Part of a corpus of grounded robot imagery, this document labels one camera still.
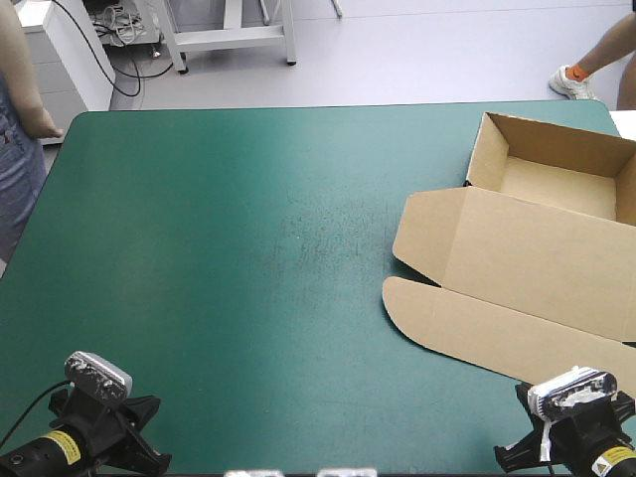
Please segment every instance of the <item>white floor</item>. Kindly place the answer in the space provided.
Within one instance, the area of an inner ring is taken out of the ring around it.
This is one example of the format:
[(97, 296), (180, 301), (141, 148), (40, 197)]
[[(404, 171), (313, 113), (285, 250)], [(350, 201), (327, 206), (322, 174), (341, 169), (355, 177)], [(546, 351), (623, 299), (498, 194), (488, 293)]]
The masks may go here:
[[(219, 28), (220, 0), (171, 0), (183, 31)], [(247, 24), (258, 0), (244, 0)], [(224, 108), (561, 98), (548, 77), (573, 63), (631, 0), (293, 0), (299, 62), (281, 48), (192, 54), (190, 72), (145, 82), (142, 93), (115, 93), (113, 109)], [(150, 75), (169, 64), (136, 51)], [(127, 67), (125, 57), (113, 60)], [(613, 109), (626, 59), (593, 79)], [(130, 79), (118, 84), (134, 90)], [(57, 148), (47, 148), (51, 166)], [(3, 264), (0, 261), (0, 274)]]

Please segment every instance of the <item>yellow label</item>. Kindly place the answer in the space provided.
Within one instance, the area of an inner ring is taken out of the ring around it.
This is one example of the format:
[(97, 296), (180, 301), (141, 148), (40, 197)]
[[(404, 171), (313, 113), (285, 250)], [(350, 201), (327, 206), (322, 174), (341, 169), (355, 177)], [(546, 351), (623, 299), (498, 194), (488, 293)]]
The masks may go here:
[(44, 437), (45, 439), (51, 439), (60, 446), (60, 448), (64, 452), (64, 455), (67, 456), (67, 462), (69, 463), (69, 465), (73, 465), (81, 459), (80, 448), (73, 440), (73, 438), (65, 432), (62, 432), (60, 430), (52, 430), (47, 435), (43, 435), (42, 437)]
[(628, 447), (612, 447), (603, 452), (603, 458), (609, 465), (616, 465), (626, 459), (636, 459), (636, 452)]

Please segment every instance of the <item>green table surface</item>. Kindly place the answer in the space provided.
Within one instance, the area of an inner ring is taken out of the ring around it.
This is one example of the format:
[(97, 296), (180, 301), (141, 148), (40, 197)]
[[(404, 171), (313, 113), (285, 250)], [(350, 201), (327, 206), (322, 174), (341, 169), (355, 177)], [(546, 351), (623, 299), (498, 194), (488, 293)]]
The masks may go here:
[(163, 399), (172, 472), (498, 472), (530, 430), (515, 381), (414, 345), (381, 298), (413, 276), (404, 200), (462, 184), (483, 111), (616, 133), (588, 101), (80, 116), (0, 281), (0, 429), (85, 350)]

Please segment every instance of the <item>shoe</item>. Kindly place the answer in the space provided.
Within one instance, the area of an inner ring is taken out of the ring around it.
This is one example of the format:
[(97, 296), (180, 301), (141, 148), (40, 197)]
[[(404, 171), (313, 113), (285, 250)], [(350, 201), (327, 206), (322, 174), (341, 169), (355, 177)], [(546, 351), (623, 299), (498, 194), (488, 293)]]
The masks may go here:
[(569, 79), (565, 75), (565, 69), (569, 68), (568, 65), (560, 67), (556, 70), (556, 73), (550, 78), (550, 87), (558, 94), (563, 94), (570, 99), (598, 99), (592, 92), (589, 85), (589, 78), (583, 81), (575, 81)]

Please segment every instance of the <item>open cardboard box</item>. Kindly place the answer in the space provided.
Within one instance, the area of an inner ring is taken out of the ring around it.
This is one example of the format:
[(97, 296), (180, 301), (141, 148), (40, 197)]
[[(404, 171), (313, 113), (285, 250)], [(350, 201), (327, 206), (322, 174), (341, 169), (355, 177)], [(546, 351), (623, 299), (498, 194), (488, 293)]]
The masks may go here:
[(406, 202), (387, 279), (413, 341), (537, 383), (581, 365), (636, 393), (636, 142), (486, 113), (461, 189)]

